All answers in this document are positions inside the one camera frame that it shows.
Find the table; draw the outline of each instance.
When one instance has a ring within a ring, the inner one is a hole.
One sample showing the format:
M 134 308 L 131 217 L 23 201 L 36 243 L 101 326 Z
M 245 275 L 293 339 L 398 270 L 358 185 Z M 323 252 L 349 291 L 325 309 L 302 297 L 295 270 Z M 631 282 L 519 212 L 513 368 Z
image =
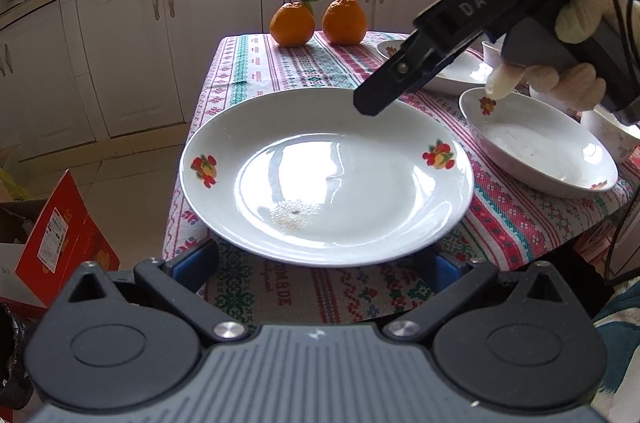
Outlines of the table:
M 204 83 L 189 136 L 204 122 L 241 101 L 304 86 L 355 88 L 378 68 L 376 46 L 405 35 L 369 32 L 356 47 L 331 46 L 321 32 L 302 48 L 278 47 L 270 35 L 222 40 Z M 516 269 L 560 246 L 615 212 L 640 183 L 639 166 L 620 167 L 616 186 L 578 200 L 547 196 L 496 167 L 481 151 L 458 109 L 458 100 L 418 91 L 409 103 L 447 128 L 469 156 L 475 193 L 465 218 L 439 245 L 460 260 L 483 257 L 502 270 Z M 354 323 L 412 309 L 431 295 L 412 259 L 354 269 L 313 269 L 272 262 L 221 241 L 190 210 L 176 181 L 162 256 L 213 237 L 220 268 L 200 291 L 250 327 L 263 322 Z

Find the glove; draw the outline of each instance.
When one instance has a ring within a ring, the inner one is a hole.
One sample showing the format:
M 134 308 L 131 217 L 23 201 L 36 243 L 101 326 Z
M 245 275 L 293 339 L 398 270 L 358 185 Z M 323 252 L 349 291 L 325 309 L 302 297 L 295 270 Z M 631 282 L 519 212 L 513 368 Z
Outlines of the glove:
M 626 0 L 618 1 L 625 17 Z M 593 35 L 602 19 L 620 32 L 613 0 L 571 0 L 558 14 L 556 35 L 563 42 L 579 44 Z M 640 49 L 640 14 L 635 7 L 632 24 L 634 41 Z M 524 82 L 529 82 L 533 90 L 547 93 L 574 110 L 591 110 L 600 103 L 607 88 L 591 64 L 578 64 L 558 74 L 553 67 L 530 66 L 523 69 L 503 62 L 489 75 L 485 89 L 487 96 L 500 99 Z

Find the metal screw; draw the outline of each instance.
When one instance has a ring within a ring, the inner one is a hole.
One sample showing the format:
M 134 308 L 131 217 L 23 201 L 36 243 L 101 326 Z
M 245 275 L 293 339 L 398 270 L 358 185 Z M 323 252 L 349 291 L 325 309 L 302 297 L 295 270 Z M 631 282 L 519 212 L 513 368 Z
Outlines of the metal screw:
M 396 320 L 389 324 L 388 330 L 395 337 L 410 338 L 420 332 L 420 326 L 411 320 Z
M 222 339 L 231 340 L 244 334 L 244 326 L 238 322 L 220 322 L 213 327 L 213 333 Z

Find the black cable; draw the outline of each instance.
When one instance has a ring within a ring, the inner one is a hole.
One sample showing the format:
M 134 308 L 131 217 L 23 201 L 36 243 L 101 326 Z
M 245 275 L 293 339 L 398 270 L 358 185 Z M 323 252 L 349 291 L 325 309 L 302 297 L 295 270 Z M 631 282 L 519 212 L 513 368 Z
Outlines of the black cable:
M 627 0 L 626 1 L 626 30 L 629 40 L 629 45 L 631 46 L 631 51 L 636 59 L 636 64 L 640 67 L 640 54 L 638 54 L 638 47 L 636 46 L 636 39 L 634 37 L 634 23 L 633 23 L 633 11 L 634 11 L 634 2 L 635 0 Z
M 618 19 L 618 25 L 620 28 L 620 37 L 622 38 L 622 49 L 625 52 L 626 67 L 629 71 L 629 77 L 635 82 L 636 89 L 640 91 L 640 85 L 638 85 L 638 79 L 636 78 L 634 64 L 631 61 L 631 53 L 629 51 L 629 44 L 628 44 L 628 35 L 626 33 L 625 20 L 622 17 L 622 10 L 620 9 L 620 2 L 618 2 L 618 0 L 613 0 L 613 7 L 616 11 L 616 18 Z
M 620 9 L 620 2 L 618 0 L 613 0 L 613 7 L 616 11 L 616 17 L 618 19 L 618 26 L 620 29 L 620 37 L 622 38 L 622 46 L 625 51 L 626 63 L 629 68 L 629 77 L 634 80 L 636 86 L 638 86 L 638 80 L 636 79 L 635 70 L 632 67 L 631 56 L 629 52 L 629 48 L 631 53 L 633 53 L 636 64 L 640 67 L 640 54 L 638 54 L 638 47 L 636 46 L 636 40 L 634 38 L 634 26 L 633 26 L 633 10 L 634 10 L 634 0 L 627 0 L 626 2 L 626 27 L 625 22 L 622 18 L 622 10 Z M 620 236 L 620 231 L 622 231 L 623 226 L 625 226 L 626 220 L 629 217 L 629 214 L 633 210 L 636 200 L 640 196 L 640 186 L 638 186 L 638 190 L 635 191 L 633 197 L 629 201 L 628 207 L 626 207 L 625 213 L 623 213 L 622 218 L 618 222 L 616 226 L 616 231 L 613 234 L 613 238 L 611 240 L 611 244 L 609 246 L 609 251 L 607 252 L 607 258 L 605 259 L 604 264 L 604 281 L 605 284 L 609 286 L 616 286 L 618 284 L 622 284 L 627 280 L 631 280 L 637 276 L 640 276 L 640 268 L 632 269 L 622 275 L 616 276 L 613 279 L 609 279 L 609 275 L 611 272 L 611 260 L 613 257 L 613 252 L 616 249 L 616 244 L 618 243 L 618 238 Z M 630 259 L 634 257 L 634 255 L 640 250 L 638 247 L 635 252 L 629 257 L 626 262 L 629 262 Z

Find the red box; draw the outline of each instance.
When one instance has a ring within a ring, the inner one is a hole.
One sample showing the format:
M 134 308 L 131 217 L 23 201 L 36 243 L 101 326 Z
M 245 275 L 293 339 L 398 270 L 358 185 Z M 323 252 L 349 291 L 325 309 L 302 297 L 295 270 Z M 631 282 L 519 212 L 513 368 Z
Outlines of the red box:
M 9 204 L 15 205 L 15 209 L 21 206 L 19 202 Z M 118 256 L 86 211 L 71 174 L 66 171 L 40 210 L 15 275 L 48 308 L 66 280 L 85 260 L 95 260 L 108 271 L 120 265 Z M 12 301 L 16 299 L 2 300 L 14 304 Z

